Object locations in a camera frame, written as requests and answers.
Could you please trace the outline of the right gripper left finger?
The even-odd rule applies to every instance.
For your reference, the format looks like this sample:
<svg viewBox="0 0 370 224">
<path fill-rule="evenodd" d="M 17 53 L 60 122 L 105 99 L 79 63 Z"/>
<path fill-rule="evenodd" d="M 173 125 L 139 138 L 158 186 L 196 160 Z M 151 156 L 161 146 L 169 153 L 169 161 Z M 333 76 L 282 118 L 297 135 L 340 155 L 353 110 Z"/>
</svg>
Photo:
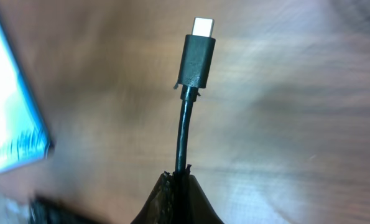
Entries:
<svg viewBox="0 0 370 224">
<path fill-rule="evenodd" d="M 173 219 L 174 177 L 163 172 L 146 203 L 131 224 L 171 224 Z"/>
</svg>

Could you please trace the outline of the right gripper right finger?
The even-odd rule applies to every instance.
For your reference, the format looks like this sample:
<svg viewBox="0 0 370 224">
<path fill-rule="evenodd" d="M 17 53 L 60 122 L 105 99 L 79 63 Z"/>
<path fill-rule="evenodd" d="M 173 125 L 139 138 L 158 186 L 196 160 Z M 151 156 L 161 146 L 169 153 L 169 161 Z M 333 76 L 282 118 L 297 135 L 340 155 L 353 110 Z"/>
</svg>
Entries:
<svg viewBox="0 0 370 224">
<path fill-rule="evenodd" d="M 197 178 L 190 173 L 191 165 L 185 169 L 185 223 L 223 224 L 201 188 Z"/>
</svg>

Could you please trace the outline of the blue-screen Samsung smartphone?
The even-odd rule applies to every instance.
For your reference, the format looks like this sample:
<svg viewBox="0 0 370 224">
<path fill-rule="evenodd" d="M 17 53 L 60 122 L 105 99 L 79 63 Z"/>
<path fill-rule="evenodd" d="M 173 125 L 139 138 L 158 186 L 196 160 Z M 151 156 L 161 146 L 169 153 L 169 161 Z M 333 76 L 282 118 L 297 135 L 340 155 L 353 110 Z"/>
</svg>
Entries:
<svg viewBox="0 0 370 224">
<path fill-rule="evenodd" d="M 0 13 L 0 173 L 46 159 L 52 144 Z"/>
</svg>

